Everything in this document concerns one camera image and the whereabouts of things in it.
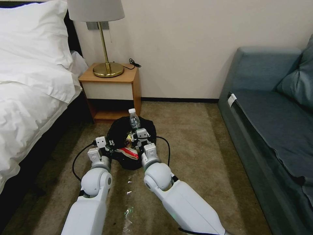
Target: power cord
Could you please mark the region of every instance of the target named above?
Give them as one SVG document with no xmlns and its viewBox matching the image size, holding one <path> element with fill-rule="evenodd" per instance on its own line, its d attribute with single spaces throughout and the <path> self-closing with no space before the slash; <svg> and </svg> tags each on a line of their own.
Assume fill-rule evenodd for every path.
<svg viewBox="0 0 313 235">
<path fill-rule="evenodd" d="M 169 148 L 169 158 L 167 161 L 167 165 L 170 166 L 170 158 L 171 158 L 171 148 L 170 148 L 170 143 L 163 137 L 157 136 L 157 138 L 164 140 L 167 143 L 167 146 Z"/>
<path fill-rule="evenodd" d="M 88 144 L 86 147 L 84 147 L 84 148 L 76 155 L 76 157 L 75 157 L 74 160 L 73 160 L 72 172 L 73 172 L 74 176 L 75 176 L 79 181 L 82 181 L 82 180 L 81 180 L 81 178 L 79 178 L 79 176 L 75 173 L 75 169 L 74 169 L 75 162 L 76 162 L 78 156 L 79 156 L 82 152 L 84 152 L 84 150 L 85 150 L 86 148 L 88 148 L 88 147 L 90 147 L 90 146 L 92 146 L 92 145 L 97 145 L 97 143 L 96 143 L 95 140 L 94 140 L 91 144 Z"/>
<path fill-rule="evenodd" d="M 125 67 L 125 68 L 127 68 L 127 69 L 129 69 L 129 70 L 133 70 L 135 67 L 141 68 L 141 65 L 140 65 L 140 64 L 137 64 L 137 63 L 135 63 L 135 61 L 134 61 L 132 58 L 130 58 L 130 59 L 129 59 L 129 63 L 130 63 L 130 64 L 132 64 L 134 67 L 133 67 L 133 68 L 131 68 L 131 69 L 130 69 L 130 68 L 128 68 L 128 67 L 126 67 L 126 66 L 124 66 L 124 65 L 123 65 L 123 67 Z"/>
<path fill-rule="evenodd" d="M 192 232 L 192 231 L 185 230 L 185 229 L 183 229 L 183 228 L 178 228 L 178 230 L 181 231 L 181 232 L 184 232 L 184 233 L 194 234 L 194 235 L 217 235 L 217 234 L 214 234 L 214 233 Z"/>
</svg>

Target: black trash bag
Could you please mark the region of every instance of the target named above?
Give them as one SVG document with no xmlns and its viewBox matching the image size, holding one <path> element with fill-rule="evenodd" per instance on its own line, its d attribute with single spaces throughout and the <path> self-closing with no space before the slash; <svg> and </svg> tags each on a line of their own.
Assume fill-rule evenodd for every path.
<svg viewBox="0 0 313 235">
<path fill-rule="evenodd" d="M 153 124 L 153 121 L 139 117 L 141 128 L 145 128 L 150 134 L 148 138 L 150 142 L 157 143 L 157 131 L 156 127 Z M 131 126 L 129 122 L 129 117 L 121 117 L 115 120 L 108 132 L 108 140 L 114 141 L 114 149 L 120 149 L 125 147 L 125 140 L 128 133 L 131 131 Z M 112 159 L 117 160 L 124 169 L 127 170 L 137 170 L 142 167 L 141 164 L 141 154 L 139 154 L 139 159 L 135 160 L 129 157 L 126 157 L 121 152 L 114 151 L 111 155 Z"/>
</svg>

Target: brass lamp base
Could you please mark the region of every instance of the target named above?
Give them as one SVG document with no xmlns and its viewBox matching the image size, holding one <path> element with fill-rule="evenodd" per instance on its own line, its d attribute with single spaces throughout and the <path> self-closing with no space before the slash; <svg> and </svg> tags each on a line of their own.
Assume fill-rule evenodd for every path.
<svg viewBox="0 0 313 235">
<path fill-rule="evenodd" d="M 124 67 L 114 62 L 102 63 L 96 65 L 93 72 L 97 77 L 116 77 L 124 72 Z"/>
</svg>

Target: sofa cushion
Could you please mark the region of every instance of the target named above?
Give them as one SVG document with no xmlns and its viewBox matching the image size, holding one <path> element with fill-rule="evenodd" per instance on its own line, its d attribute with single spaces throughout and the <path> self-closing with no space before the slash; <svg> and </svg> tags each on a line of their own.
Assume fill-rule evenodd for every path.
<svg viewBox="0 0 313 235">
<path fill-rule="evenodd" d="M 313 110 L 313 35 L 303 51 L 299 68 L 287 75 L 277 90 Z"/>
<path fill-rule="evenodd" d="M 278 92 L 236 90 L 237 104 L 313 205 L 313 113 Z"/>
</svg>

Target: nightstand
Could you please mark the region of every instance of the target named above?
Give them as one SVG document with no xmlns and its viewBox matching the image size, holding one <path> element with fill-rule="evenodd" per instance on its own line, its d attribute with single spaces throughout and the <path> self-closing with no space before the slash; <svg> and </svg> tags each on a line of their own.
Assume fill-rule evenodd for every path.
<svg viewBox="0 0 313 235">
<path fill-rule="evenodd" d="M 141 110 L 141 89 L 139 69 L 124 69 L 117 77 L 101 78 L 93 74 L 94 63 L 79 78 L 87 99 L 90 114 L 95 123 L 110 123 L 123 116 L 128 116 L 128 109 Z"/>
</svg>

